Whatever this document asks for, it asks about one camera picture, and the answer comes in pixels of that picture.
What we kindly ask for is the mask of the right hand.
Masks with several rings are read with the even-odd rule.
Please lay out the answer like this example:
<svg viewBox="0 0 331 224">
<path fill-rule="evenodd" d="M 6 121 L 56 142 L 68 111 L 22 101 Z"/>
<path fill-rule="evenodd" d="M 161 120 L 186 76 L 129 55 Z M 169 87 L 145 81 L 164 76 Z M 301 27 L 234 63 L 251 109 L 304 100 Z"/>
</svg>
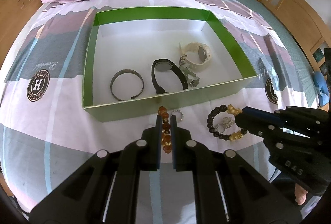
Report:
<svg viewBox="0 0 331 224">
<path fill-rule="evenodd" d="M 305 203 L 307 193 L 308 191 L 302 188 L 299 184 L 295 185 L 295 201 L 299 206 Z"/>
</svg>

